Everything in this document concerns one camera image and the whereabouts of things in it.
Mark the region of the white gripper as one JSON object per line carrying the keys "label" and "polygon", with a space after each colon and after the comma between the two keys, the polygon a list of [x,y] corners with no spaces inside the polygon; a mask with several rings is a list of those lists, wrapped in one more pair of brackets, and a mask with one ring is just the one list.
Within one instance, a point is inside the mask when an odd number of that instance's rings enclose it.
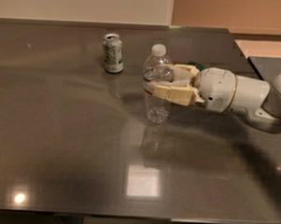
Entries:
{"label": "white gripper", "polygon": [[216,67],[199,71],[191,64],[155,66],[148,71],[150,83],[145,86],[145,91],[176,105],[204,104],[209,111],[224,112],[235,93],[236,76],[231,71]]}

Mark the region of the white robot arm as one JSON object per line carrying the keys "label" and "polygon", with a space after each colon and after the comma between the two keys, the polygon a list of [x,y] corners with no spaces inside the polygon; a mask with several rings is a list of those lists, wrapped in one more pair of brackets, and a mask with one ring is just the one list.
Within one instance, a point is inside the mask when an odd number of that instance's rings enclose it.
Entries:
{"label": "white robot arm", "polygon": [[145,95],[175,105],[194,105],[208,112],[229,111],[250,126],[281,129],[281,76],[268,83],[210,67],[162,64],[143,72]]}

